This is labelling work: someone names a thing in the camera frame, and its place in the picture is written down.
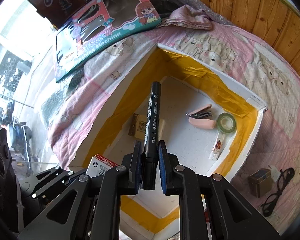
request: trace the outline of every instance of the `stapler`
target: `stapler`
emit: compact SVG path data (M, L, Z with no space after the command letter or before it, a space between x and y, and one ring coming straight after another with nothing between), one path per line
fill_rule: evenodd
M194 110L186 116L189 116L189 123L192 124L194 127L201 128L201 129L213 129L216 125L215 120L206 119L208 117L212 117L211 111L208 111L212 107L211 104L203 106L197 110Z

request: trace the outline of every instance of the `yellow tape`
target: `yellow tape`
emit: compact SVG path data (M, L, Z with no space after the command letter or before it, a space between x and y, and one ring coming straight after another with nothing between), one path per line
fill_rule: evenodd
M140 73L132 80L114 114L102 126L84 160L84 167L89 165L93 155L103 153L114 141L122 125L149 95L151 83L161 80L164 76L176 77L205 92L216 104L235 117L236 136L230 146L229 154L215 172L225 176L230 171L256 123L256 109L231 91L218 75L191 57L160 49L151 54ZM121 198L121 210L153 233L160 232L173 220L179 218L179 208L164 218L158 218L127 196Z

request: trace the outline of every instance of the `red and white box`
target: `red and white box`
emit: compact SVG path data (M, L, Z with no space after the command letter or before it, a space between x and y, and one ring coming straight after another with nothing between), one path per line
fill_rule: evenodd
M109 169L116 166L118 166L116 163L101 156L100 154L97 154L91 158L86 174L91 178L105 175Z

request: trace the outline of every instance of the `black marker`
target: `black marker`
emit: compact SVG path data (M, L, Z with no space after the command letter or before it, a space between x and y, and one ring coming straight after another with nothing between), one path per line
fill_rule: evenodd
M161 84L153 82L149 97L145 147L141 155L141 189L154 190L155 175L159 161L158 133Z

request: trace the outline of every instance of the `roll of green tape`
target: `roll of green tape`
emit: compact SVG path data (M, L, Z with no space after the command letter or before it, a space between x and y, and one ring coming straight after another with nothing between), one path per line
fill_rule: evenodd
M236 122L234 117L228 113L222 113L218 116L217 127L221 133L231 133L235 130Z

